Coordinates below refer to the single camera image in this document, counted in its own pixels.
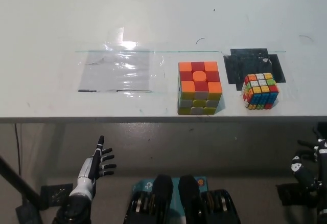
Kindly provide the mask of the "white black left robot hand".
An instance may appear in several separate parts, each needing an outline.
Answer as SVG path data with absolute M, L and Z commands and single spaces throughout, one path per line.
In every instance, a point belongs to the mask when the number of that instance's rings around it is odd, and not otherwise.
M 104 164 L 105 161 L 114 158 L 114 155 L 111 154 L 112 148 L 103 149 L 104 141 L 105 138 L 101 135 L 93 155 L 84 161 L 77 178 L 77 186 L 69 194 L 69 197 L 81 196 L 92 201 L 96 194 L 97 180 L 103 176 L 114 174 L 113 170 L 116 168 L 116 164 Z

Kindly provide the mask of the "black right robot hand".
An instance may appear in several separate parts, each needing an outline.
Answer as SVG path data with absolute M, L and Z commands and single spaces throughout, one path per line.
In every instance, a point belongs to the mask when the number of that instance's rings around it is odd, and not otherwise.
M 291 170 L 297 181 L 309 192 L 326 191 L 326 138 L 318 127 L 313 127 L 317 142 L 298 140 L 298 144 L 306 146 L 308 150 L 299 149 L 291 160 Z M 302 160 L 318 163 L 318 177 L 306 168 Z

